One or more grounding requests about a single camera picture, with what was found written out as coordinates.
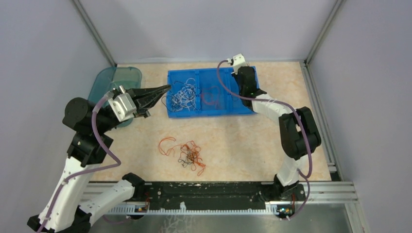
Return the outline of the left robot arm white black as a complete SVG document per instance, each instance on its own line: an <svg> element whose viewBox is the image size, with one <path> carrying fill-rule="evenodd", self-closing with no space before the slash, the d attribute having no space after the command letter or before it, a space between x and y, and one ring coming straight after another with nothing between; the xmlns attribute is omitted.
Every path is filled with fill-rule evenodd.
<svg viewBox="0 0 412 233"><path fill-rule="evenodd" d="M118 204L147 200L144 180L125 174L115 185L89 201L81 197L93 174L121 165L110 150L113 139L106 133L149 110L171 89L169 84L152 88L120 86L109 90L94 103L72 99L65 107L63 124L75 131L59 182L43 211L28 219L37 233L86 233L94 223Z"/></svg>

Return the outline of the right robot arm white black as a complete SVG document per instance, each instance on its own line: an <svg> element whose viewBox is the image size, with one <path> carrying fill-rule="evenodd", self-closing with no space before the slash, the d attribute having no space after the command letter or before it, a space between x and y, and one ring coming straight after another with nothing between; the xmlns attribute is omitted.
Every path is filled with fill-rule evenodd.
<svg viewBox="0 0 412 233"><path fill-rule="evenodd" d="M264 115L279 126L280 140L286 154L280 170L274 177L273 193L279 200L290 198L297 188L299 178L312 175L312 154L321 145L321 137L311 109L295 109L290 104L271 98L258 88L253 67L234 67L232 73L245 107Z"/></svg>

